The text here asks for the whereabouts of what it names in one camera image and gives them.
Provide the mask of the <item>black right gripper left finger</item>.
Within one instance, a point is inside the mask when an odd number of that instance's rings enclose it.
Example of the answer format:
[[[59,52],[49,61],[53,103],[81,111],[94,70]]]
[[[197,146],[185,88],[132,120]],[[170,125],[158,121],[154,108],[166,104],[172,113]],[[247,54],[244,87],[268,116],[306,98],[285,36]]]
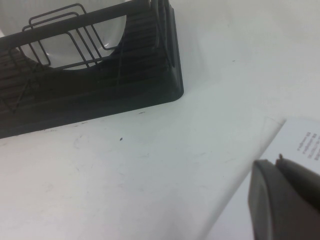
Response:
[[[320,183],[292,183],[276,163],[253,162],[248,207],[256,240],[320,238]]]

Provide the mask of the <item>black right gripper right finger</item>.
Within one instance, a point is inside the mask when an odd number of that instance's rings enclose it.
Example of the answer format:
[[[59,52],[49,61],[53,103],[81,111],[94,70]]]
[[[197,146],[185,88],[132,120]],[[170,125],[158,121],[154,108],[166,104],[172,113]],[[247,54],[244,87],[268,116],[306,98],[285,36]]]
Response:
[[[320,175],[279,154],[276,167],[291,183],[319,183]]]

